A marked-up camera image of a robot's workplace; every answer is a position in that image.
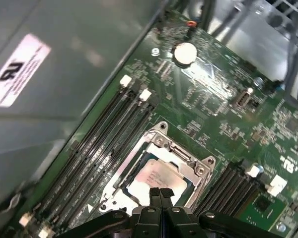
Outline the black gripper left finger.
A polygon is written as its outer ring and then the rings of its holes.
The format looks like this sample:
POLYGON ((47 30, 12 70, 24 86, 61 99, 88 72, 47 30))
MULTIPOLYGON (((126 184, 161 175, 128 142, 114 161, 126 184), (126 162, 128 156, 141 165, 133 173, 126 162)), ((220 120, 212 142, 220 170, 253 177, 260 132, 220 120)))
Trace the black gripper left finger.
POLYGON ((139 206, 131 216, 122 210, 107 212, 72 229, 73 238, 158 238, 160 236, 160 190, 149 190, 150 205, 139 206))

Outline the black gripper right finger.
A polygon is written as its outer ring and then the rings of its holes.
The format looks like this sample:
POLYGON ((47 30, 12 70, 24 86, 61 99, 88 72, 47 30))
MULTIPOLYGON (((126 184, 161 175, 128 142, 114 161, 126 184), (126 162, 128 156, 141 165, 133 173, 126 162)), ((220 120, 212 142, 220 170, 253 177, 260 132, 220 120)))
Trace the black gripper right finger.
POLYGON ((279 236, 219 212, 195 216, 185 207, 173 206, 172 189, 161 188, 160 198, 169 228, 168 238, 278 238, 279 236))

